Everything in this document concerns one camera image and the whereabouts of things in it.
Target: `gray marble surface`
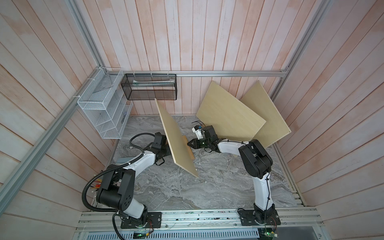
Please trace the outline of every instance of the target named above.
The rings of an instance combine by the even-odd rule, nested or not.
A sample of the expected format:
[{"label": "gray marble surface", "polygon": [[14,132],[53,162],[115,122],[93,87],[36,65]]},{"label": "gray marble surface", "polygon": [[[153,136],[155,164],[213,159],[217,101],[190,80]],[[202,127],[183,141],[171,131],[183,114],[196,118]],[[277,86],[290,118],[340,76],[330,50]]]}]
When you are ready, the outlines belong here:
[{"label": "gray marble surface", "polygon": [[[174,119],[188,140],[196,137],[191,130],[196,123],[191,122],[198,120],[197,117],[178,116]],[[160,117],[130,117],[113,162],[119,157],[140,153],[129,145],[129,140],[141,132],[164,134]],[[145,147],[152,140],[152,136],[144,135],[137,137],[133,143]],[[276,153],[272,148],[266,150],[273,159],[270,184],[276,207],[297,206]],[[174,164],[172,157],[167,156],[163,165],[152,165],[136,177],[135,198],[147,205],[149,210],[253,207],[255,192],[252,177],[244,169],[240,157],[228,153],[207,153],[203,149],[192,151],[198,178]]]}]

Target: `wood panel wall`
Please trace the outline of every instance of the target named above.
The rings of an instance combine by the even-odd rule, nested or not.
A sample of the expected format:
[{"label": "wood panel wall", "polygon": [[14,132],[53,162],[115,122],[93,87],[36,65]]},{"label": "wood panel wall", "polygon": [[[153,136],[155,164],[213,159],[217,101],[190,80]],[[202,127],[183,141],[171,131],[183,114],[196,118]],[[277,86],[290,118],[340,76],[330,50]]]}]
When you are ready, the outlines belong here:
[{"label": "wood panel wall", "polygon": [[[124,70],[285,68],[317,0],[77,0],[106,66]],[[270,94],[280,78],[180,78],[171,114],[195,114],[213,80],[240,99],[257,81]],[[158,114],[134,101],[132,114]]]},{"label": "wood panel wall", "polygon": [[[2,0],[0,32],[2,185],[96,62],[64,1]],[[76,111],[0,217],[0,238],[71,239],[83,187],[112,147]]]},{"label": "wood panel wall", "polygon": [[275,101],[292,130],[281,150],[333,239],[384,237],[383,13],[334,1]]}]

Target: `black mesh basket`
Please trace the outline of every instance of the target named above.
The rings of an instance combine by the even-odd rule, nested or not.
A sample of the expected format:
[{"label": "black mesh basket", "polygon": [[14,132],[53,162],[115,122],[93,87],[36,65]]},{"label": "black mesh basket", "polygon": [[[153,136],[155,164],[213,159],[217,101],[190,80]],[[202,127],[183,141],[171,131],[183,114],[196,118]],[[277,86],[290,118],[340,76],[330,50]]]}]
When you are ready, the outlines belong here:
[{"label": "black mesh basket", "polygon": [[176,74],[133,74],[124,75],[121,87],[128,100],[176,100]]}]

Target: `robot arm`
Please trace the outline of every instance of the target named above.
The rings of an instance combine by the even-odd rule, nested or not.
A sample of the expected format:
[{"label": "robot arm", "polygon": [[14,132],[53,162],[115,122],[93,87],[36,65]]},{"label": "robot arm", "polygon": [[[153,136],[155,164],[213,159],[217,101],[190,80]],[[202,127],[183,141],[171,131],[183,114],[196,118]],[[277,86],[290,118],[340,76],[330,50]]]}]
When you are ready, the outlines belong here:
[{"label": "robot arm", "polygon": [[[198,138],[189,141],[188,146],[194,149],[210,148],[215,152],[226,152],[241,157],[245,170],[252,176],[255,188],[254,220],[258,224],[269,222],[269,218],[272,215],[277,215],[277,212],[271,199],[269,184],[273,161],[264,147],[256,139],[249,142],[219,139],[212,126],[195,126],[194,132],[198,132],[196,128],[199,128],[204,137],[198,136]],[[279,219],[275,221],[278,225],[280,224]]]},{"label": "robot arm", "polygon": [[[259,160],[253,156],[252,151],[248,147],[256,146],[256,144],[259,145],[257,149],[263,151],[264,153],[264,155],[258,155]],[[255,188],[255,205],[259,209],[265,211],[273,204],[273,200],[270,198],[271,188],[268,178],[271,168],[270,166],[273,162],[265,149],[262,146],[260,148],[260,146],[261,144],[257,140],[241,143],[224,139],[217,144],[220,152],[231,153],[242,158],[246,171],[252,176],[253,179],[253,186]]]},{"label": "robot arm", "polygon": [[[147,167],[171,155],[166,136],[156,133],[154,141],[144,148],[144,155],[138,158],[140,155],[128,166],[106,173],[96,196],[97,202],[119,210],[122,215],[130,217],[136,226],[147,222],[147,209],[133,197],[135,178]],[[111,164],[107,169],[113,167],[116,165]]]}]

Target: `wall shelf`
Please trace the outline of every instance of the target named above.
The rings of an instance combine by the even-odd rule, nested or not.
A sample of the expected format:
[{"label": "wall shelf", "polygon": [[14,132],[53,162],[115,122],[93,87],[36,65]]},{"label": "wall shelf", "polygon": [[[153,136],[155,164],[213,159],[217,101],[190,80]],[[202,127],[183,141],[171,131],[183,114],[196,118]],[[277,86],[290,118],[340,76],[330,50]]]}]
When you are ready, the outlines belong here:
[{"label": "wall shelf", "polygon": [[123,90],[117,89],[122,78],[119,68],[100,68],[78,100],[102,138],[120,139],[133,107],[133,103],[126,105]]}]

